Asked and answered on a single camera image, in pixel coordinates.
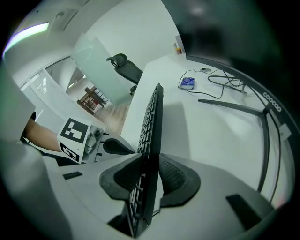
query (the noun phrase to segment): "desk surface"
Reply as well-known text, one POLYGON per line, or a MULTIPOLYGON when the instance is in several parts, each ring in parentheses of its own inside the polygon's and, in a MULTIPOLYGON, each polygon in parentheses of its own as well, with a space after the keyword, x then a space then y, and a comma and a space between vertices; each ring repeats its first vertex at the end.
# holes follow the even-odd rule
MULTIPOLYGON (((216 68, 186 60, 186 56, 170 54, 147 64, 137 86, 121 136, 136 150, 148 101, 157 83, 164 88, 161 152, 216 166, 232 173, 257 189, 263 165, 263 132, 259 119, 234 109, 199 103, 211 99, 203 94, 178 89, 180 77, 187 70, 216 68)), ((224 75, 217 71, 213 75, 224 75)), ((194 91, 220 96, 222 87, 210 83, 205 73, 188 72, 194 77, 194 91)), ((227 80, 213 79, 220 83, 227 80)), ((240 92, 224 89, 220 101, 263 109, 255 94, 246 87, 240 92)), ((277 140, 270 133, 269 168, 262 195, 270 198, 277 164, 277 140)))

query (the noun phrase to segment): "floor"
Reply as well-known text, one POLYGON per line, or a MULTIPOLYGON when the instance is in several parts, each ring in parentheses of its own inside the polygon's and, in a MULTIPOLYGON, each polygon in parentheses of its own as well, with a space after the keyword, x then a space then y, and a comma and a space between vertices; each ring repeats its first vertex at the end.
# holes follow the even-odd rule
POLYGON ((95 112, 94 117, 107 125, 107 130, 121 135, 130 102, 118 106, 110 105, 95 112))

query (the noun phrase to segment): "desk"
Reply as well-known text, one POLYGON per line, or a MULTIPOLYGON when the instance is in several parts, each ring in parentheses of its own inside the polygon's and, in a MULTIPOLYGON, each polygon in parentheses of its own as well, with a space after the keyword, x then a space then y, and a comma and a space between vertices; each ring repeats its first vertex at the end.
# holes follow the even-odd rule
MULTIPOLYGON (((189 93, 177 88, 187 70, 216 68, 186 60, 186 56, 170 54, 147 64, 131 102, 121 136, 136 150, 148 101, 157 83, 164 88, 161 153, 176 155, 216 166, 232 173, 257 189, 263 165, 263 131, 259 119, 230 108, 199 103, 211 99, 203 94, 189 93)), ((213 75, 224 75, 217 71, 213 75)), ((194 91, 220 96, 222 87, 210 83, 204 73, 188 72, 194 77, 194 91)), ((225 83, 226 79, 213 79, 225 83)), ((224 89, 221 101, 263 109, 255 94, 246 87, 243 94, 224 89)), ((270 132, 269 168, 262 195, 270 198, 275 179, 277 139, 270 132)))

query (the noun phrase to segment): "chair backrest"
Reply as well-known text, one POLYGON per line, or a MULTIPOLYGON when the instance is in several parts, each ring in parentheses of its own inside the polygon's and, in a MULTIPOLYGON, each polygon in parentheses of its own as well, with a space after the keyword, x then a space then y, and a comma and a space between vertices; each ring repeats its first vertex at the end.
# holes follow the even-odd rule
POLYGON ((113 57, 106 59, 115 67, 115 71, 125 77, 127 80, 138 84, 143 71, 139 69, 133 62, 128 61, 126 55, 119 53, 113 57))

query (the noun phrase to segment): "ceiling light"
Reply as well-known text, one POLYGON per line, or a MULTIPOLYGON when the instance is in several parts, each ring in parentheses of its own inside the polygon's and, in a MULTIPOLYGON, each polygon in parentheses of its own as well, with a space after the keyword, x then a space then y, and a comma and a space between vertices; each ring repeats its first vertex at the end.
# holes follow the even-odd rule
POLYGON ((49 23, 45 22, 45 23, 42 23, 40 25, 36 25, 36 26, 33 26, 33 27, 26 28, 26 29, 18 32, 17 34, 13 35, 11 37, 11 39, 9 40, 9 42, 8 42, 6 48, 4 49, 3 53, 5 53, 13 45, 15 45, 16 43, 22 41, 23 39, 25 39, 25 38, 33 35, 33 34, 46 31, 47 28, 48 28, 48 25, 49 25, 49 23))

